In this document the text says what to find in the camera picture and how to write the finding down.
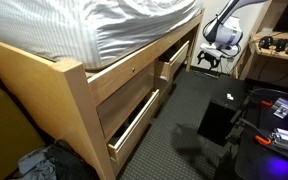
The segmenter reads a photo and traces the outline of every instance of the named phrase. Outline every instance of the open drawer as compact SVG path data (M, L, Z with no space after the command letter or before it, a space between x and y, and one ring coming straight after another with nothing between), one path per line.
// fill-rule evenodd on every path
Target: open drawer
M108 151L111 159L115 161L119 168L123 166L141 135L145 131L157 107L158 96L159 90L157 89L152 93L152 96L148 99L144 107L136 115L132 123L117 140L117 142L115 144L113 144L113 142L108 143Z
M97 107L106 142L153 86L154 63L151 63Z
M157 77L169 81L173 78L175 71L180 67L186 58L189 41L184 44L176 43L174 46L176 53L169 59L168 62L157 61L155 74Z

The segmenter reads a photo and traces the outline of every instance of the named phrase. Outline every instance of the striped bed sheet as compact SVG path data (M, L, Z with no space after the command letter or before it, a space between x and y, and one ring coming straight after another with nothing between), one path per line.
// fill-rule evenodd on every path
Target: striped bed sheet
M188 22L201 0L0 0L0 41L105 68Z

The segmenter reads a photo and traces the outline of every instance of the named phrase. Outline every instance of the wall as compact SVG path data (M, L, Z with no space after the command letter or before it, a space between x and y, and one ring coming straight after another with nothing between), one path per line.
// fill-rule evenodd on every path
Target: wall
M205 8L205 14L203 17L203 22L201 24L201 29L200 33L198 36L198 41L196 44L196 49L194 51L193 55L193 61L192 61L192 66L204 68L204 69L209 69L210 64L203 60L200 65L197 65L198 59L197 55L200 53L200 46L202 43L205 43L206 40L204 39L202 32L204 26L210 22L212 19L214 19L216 14L219 14L221 10L224 8L224 6L228 3L229 0L203 0L204 3L204 8ZM240 46L242 49L244 49L249 41L249 37L251 32L254 31L254 26L259 26L259 22L262 20L262 17L265 14L266 7L270 4L270 1L266 3L261 3L261 4L252 4L246 7L243 7L241 9L238 9L233 16L239 17L240 18L240 27L243 31L243 39L240 41ZM233 62L228 62L226 60L222 60L222 71L223 73L228 73L231 71L231 69L234 67L234 64L237 62L239 59L239 56L241 53L239 53L238 56L235 57ZM221 72L221 68L213 69L214 71Z

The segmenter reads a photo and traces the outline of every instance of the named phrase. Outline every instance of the drawer front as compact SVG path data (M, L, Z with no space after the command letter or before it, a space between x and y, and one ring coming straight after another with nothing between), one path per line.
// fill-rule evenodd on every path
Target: drawer front
M153 84L154 63L151 63L97 107L107 141L153 89Z
M109 154L111 159L116 163L120 169L128 156L134 149L136 143L145 131L153 113L158 105L159 90L152 93L147 103L142 110L134 118L133 122L126 129L124 134L119 138L115 144L108 144Z
M172 79L174 73L186 58L188 45L189 41L187 41L179 48L179 50L171 57L169 62L157 61L155 71L156 76L167 81Z
M154 88L160 90L158 105L160 106L163 102L165 102L165 99L167 98L167 95L170 93L172 89L173 80L170 79L169 81L166 81L164 79L160 79L158 77L155 78L155 84Z

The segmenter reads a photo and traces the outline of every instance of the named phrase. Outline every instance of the desk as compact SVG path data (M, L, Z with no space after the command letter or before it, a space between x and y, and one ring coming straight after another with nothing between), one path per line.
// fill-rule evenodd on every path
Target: desk
M265 97L276 100L278 97L288 99L285 94L262 92ZM260 99L251 98L244 116L249 122L269 135L274 128L288 130L288 118L280 119L273 115L274 110L260 104ZM288 179L288 151L277 153L254 140L255 132L245 129L236 157L235 171L243 179Z

